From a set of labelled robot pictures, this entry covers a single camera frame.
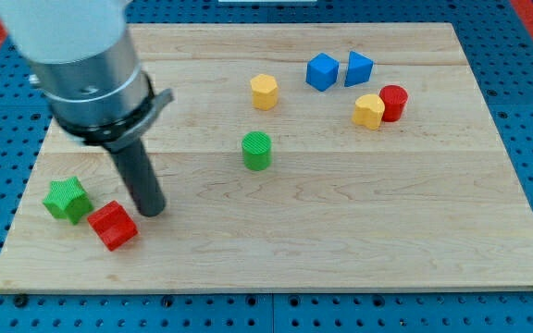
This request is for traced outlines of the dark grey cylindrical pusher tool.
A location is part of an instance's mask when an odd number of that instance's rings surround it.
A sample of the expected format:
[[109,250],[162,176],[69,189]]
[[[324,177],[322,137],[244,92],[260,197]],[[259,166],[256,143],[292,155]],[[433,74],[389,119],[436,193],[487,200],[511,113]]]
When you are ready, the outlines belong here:
[[166,208],[166,196],[143,142],[137,139],[111,147],[109,153],[139,214],[147,217],[161,214]]

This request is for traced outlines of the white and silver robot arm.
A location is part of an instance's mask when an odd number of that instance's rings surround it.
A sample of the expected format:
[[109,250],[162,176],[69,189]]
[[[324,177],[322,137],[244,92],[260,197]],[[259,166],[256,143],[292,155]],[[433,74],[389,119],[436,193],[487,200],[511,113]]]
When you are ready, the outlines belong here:
[[118,0],[0,0],[0,20],[31,69],[57,124],[107,150],[138,212],[166,207],[142,136],[173,100],[156,92]]

